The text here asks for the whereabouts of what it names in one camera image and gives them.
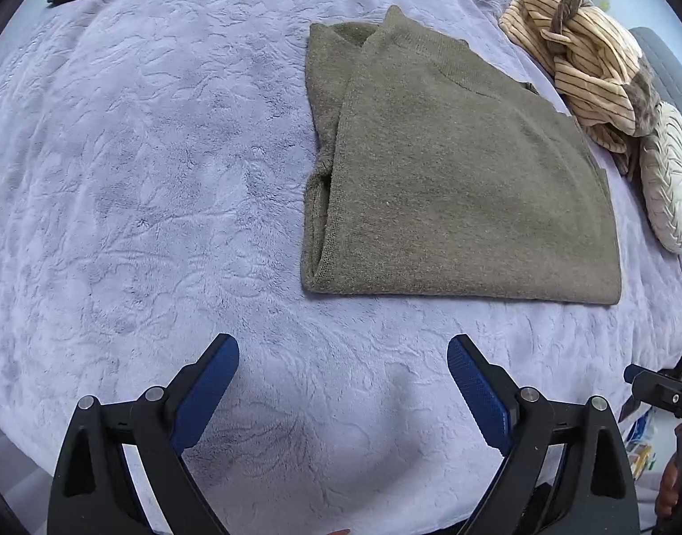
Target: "bed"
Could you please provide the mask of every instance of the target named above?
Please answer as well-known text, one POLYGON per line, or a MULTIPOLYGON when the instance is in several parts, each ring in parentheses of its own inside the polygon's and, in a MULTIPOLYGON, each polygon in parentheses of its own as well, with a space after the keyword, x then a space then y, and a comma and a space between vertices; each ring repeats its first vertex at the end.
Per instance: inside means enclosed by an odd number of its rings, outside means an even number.
POLYGON ((616 213, 615 306, 301 288, 310 22, 380 21, 396 3, 568 112, 499 30, 509 1, 78 0, 14 17, 0 37, 10 439, 53 472, 79 397, 133 399, 227 332, 240 368, 185 460, 228 529, 420 534, 468 516, 500 462, 444 363, 455 334, 518 384, 604 395, 616 414, 627 364, 675 365, 682 257, 592 143, 616 213))

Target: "silver screw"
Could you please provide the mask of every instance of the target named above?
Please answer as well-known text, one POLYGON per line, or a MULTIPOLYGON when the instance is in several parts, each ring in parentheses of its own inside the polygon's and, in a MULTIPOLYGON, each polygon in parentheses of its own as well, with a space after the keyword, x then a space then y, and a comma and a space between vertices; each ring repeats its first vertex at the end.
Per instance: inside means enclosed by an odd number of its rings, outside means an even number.
POLYGON ((519 396, 521 396, 527 402, 536 402, 539 400, 539 391, 531 386, 526 386, 519 391, 519 396))
POLYGON ((78 401, 78 408, 81 410, 88 410, 93 406, 93 396, 83 396, 81 400, 78 401))
POLYGON ((602 398, 601 396, 594 396, 591 399, 591 405, 596 410, 606 410, 608 408, 608 403, 606 402, 606 399, 602 398))
POLYGON ((149 402, 157 402, 163 396, 165 396, 165 390, 163 390, 159 386, 153 386, 152 388, 148 388, 147 391, 145 392, 145 399, 149 402))

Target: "beige striped blanket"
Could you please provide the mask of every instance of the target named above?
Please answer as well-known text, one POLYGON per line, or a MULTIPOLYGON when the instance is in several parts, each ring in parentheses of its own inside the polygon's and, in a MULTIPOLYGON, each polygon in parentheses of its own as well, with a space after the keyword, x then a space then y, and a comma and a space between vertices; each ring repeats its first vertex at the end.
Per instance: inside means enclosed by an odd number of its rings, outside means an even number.
POLYGON ((641 47, 589 0, 512 0, 499 19, 554 78, 556 89, 589 137, 613 153, 621 174, 638 155, 631 137, 656 126, 660 98, 641 47))

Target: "blue gripper pad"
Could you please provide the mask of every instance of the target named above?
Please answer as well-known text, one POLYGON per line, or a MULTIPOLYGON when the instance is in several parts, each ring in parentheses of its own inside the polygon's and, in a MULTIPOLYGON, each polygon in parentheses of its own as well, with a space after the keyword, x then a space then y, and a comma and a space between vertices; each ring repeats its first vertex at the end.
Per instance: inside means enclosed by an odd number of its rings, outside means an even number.
POLYGON ((170 444, 178 456, 196 445, 203 435, 239 364, 240 347, 236 339, 226 336, 178 407, 174 432, 170 438, 170 444))
POLYGON ((462 345, 461 338, 463 337, 455 336, 447 346, 447 366, 450 374, 467 406, 470 407, 485 442, 507 457, 513 446, 509 412, 479 365, 462 345))

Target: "round white cushion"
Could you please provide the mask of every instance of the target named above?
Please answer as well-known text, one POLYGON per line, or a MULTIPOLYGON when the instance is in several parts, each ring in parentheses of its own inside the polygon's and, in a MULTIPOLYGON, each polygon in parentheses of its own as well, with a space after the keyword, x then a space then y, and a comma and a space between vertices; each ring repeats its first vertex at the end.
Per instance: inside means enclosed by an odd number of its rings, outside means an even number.
POLYGON ((664 248, 682 253, 682 116, 661 103, 656 130, 641 139, 641 181, 650 224, 664 248))

